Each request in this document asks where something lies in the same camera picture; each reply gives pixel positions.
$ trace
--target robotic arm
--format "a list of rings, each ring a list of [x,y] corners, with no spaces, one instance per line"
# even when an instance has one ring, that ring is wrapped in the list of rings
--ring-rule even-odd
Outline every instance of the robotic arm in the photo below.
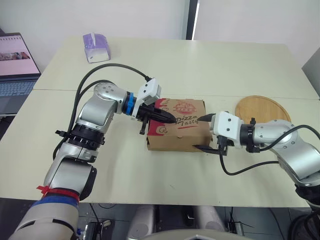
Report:
[[[155,108],[161,87],[155,78],[144,84],[134,97],[112,82],[95,86],[93,96],[83,106],[70,133],[57,131],[65,141],[59,148],[44,179],[43,197],[26,213],[11,240],[77,239],[78,203],[92,191],[97,170],[91,164],[105,143],[114,114],[124,113],[142,121],[145,133],[150,119],[175,123],[175,117]]]
[[[222,168],[228,175],[244,172],[230,173],[226,170],[223,156],[227,155],[228,146],[237,149],[246,146],[246,151],[249,153],[270,150],[276,154],[278,162],[267,163],[279,163],[293,180],[296,193],[307,200],[312,208],[320,208],[320,153],[314,146],[303,141],[297,131],[299,128],[308,128],[320,138],[319,133],[312,127],[307,125],[295,127],[285,120],[256,123],[254,118],[250,124],[245,124],[239,117],[224,111],[202,116],[198,120],[211,122],[210,130],[218,138],[218,148],[202,145],[195,147],[206,153],[220,155]]]

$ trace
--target red pizza logo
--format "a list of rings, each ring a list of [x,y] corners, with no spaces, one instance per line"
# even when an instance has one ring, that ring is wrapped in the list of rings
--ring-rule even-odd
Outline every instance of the red pizza logo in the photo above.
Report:
[[[173,111],[176,111],[183,115],[193,114],[197,111],[195,106],[186,101],[180,101],[177,105],[173,107]]]

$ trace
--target tissue box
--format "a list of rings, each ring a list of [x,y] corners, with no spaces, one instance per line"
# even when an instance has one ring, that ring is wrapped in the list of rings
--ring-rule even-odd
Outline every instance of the tissue box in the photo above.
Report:
[[[110,60],[111,54],[107,38],[102,34],[83,35],[84,52],[89,63]]]
[[[198,121],[206,115],[203,100],[161,98],[155,107],[173,114],[176,123],[150,120],[148,150],[201,152],[193,145],[209,145],[212,139],[208,122]]]

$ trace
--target laptop screen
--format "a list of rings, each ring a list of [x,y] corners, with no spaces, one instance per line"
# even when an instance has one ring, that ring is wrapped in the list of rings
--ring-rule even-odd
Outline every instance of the laptop screen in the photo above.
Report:
[[[39,75],[22,36],[18,33],[0,36],[0,78]]]

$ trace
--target laptop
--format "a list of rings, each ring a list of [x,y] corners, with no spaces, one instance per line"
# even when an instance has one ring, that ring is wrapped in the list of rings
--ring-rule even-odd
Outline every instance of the laptop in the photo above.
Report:
[[[16,114],[40,75],[21,34],[0,35],[0,114]]]

